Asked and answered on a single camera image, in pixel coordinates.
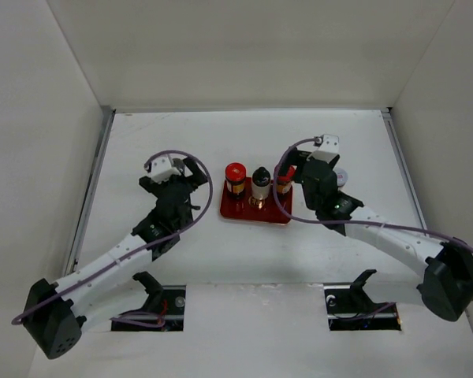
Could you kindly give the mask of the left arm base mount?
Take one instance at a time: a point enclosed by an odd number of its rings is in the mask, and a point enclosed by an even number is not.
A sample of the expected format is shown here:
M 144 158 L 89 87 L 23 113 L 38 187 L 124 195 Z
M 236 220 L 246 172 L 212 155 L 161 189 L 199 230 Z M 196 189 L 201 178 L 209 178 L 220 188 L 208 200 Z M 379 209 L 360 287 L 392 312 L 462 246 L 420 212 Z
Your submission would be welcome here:
M 145 294 L 140 307 L 121 311 L 111 320 L 112 332 L 182 332 L 186 306 L 186 286 L 163 286 L 149 272 L 133 276 Z

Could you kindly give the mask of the black cap white bottle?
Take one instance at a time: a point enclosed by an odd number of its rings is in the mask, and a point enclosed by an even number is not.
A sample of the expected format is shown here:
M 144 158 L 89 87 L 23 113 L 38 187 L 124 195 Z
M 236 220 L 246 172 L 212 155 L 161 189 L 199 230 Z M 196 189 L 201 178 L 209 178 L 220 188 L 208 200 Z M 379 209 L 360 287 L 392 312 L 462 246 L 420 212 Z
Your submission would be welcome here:
M 265 167 L 257 168 L 251 177 L 251 196 L 256 200 L 266 200 L 270 193 L 271 175 Z

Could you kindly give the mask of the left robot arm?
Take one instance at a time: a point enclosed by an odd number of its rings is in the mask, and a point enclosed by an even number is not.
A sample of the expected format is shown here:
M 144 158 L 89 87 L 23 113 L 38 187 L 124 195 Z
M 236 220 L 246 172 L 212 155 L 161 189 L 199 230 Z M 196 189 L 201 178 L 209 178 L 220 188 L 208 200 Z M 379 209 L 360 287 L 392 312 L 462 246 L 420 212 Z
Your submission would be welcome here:
M 53 283 L 41 279 L 28 292 L 23 326 L 44 355 L 54 360 L 71 350 L 90 328 L 105 321 L 139 325 L 135 312 L 154 313 L 161 305 L 162 285 L 147 267 L 170 251 L 181 234 L 205 215 L 207 206 L 192 204 L 191 195 L 213 181 L 197 157 L 167 150 L 150 157 L 139 185 L 156 198 L 155 206 L 126 237 L 82 269 Z

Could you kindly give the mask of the silver lid glass jar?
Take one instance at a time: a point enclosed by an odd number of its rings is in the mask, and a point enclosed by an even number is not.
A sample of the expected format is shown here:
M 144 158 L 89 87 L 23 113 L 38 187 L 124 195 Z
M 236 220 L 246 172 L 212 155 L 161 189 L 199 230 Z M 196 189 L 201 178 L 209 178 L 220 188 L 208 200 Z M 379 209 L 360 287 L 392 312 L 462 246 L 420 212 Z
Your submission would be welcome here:
M 341 189 L 348 182 L 348 173 L 344 169 L 341 169 L 341 168 L 335 168 L 334 172 L 336 173 L 336 176 L 337 176 L 337 187 Z

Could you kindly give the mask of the red lid chili sauce jar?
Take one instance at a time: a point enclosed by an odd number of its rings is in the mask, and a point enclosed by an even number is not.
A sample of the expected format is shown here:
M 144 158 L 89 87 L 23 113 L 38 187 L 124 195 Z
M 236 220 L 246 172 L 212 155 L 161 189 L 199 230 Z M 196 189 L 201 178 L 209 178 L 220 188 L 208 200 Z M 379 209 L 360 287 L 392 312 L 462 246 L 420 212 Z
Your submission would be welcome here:
M 232 162 L 225 167 L 225 189 L 229 196 L 241 198 L 244 195 L 246 177 L 246 168 L 240 162 Z

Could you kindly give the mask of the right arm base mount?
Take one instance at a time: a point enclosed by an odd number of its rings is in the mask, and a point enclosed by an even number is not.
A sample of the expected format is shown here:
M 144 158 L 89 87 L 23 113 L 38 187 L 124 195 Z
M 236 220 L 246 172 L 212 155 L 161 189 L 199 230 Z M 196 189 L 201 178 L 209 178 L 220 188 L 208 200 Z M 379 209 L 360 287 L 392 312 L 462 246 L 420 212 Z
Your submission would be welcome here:
M 332 332 L 400 331 L 397 306 L 392 302 L 373 302 L 363 290 L 377 272 L 363 271 L 349 283 L 324 286 L 327 322 Z

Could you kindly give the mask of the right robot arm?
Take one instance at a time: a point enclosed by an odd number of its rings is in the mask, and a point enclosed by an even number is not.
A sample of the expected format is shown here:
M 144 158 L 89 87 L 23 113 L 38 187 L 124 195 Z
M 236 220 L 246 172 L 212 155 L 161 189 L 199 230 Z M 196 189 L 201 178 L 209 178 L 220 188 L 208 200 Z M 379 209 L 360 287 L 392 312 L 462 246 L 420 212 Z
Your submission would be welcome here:
M 281 158 L 276 173 L 295 167 L 292 180 L 301 185 L 306 207 L 315 213 L 313 223 L 372 246 L 412 270 L 415 279 L 378 280 L 376 269 L 366 269 L 340 289 L 328 291 L 329 309 L 370 317 L 404 302 L 424 306 L 442 320 L 457 321 L 473 302 L 473 248 L 437 232 L 390 224 L 339 190 L 334 172 L 338 159 L 338 154 L 293 147 Z

